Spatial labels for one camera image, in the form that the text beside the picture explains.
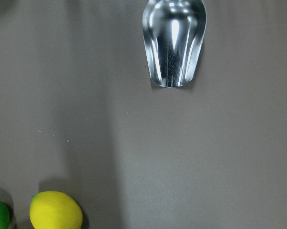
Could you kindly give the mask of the metal ice scoop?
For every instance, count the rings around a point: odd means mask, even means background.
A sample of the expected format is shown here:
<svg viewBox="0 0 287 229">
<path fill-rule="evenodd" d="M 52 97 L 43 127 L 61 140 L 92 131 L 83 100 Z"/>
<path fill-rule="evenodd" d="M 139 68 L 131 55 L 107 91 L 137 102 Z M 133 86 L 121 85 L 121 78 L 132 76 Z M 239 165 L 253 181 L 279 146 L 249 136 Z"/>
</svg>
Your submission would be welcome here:
<svg viewBox="0 0 287 229">
<path fill-rule="evenodd" d="M 206 29 L 201 0 L 149 0 L 142 17 L 150 79 L 177 88 L 194 79 Z"/>
</svg>

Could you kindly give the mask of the yellow lemon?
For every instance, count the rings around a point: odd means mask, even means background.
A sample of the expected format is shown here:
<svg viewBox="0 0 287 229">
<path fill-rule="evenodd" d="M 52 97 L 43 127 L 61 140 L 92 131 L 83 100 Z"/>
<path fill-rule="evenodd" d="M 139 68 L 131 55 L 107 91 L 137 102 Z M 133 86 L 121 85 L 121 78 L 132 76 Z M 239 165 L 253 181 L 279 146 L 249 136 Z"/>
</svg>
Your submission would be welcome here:
<svg viewBox="0 0 287 229">
<path fill-rule="evenodd" d="M 31 200 L 29 215 L 35 229 L 80 229 L 83 223 L 80 206 L 59 191 L 36 194 Z"/>
</svg>

